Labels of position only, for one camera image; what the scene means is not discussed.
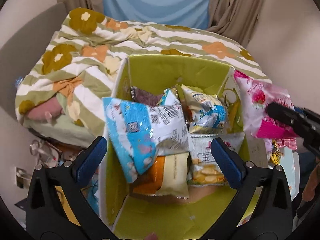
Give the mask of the person's right hand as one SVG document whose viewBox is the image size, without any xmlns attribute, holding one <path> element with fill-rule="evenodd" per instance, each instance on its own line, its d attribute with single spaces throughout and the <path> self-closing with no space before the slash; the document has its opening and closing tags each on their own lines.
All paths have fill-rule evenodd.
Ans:
<svg viewBox="0 0 320 240">
<path fill-rule="evenodd" d="M 317 185 L 319 184 L 319 164 L 314 168 L 314 170 L 311 172 L 308 182 L 305 186 L 305 189 L 302 193 L 302 200 L 305 202 L 309 202 L 313 200 L 315 196 L 315 189 Z"/>
</svg>

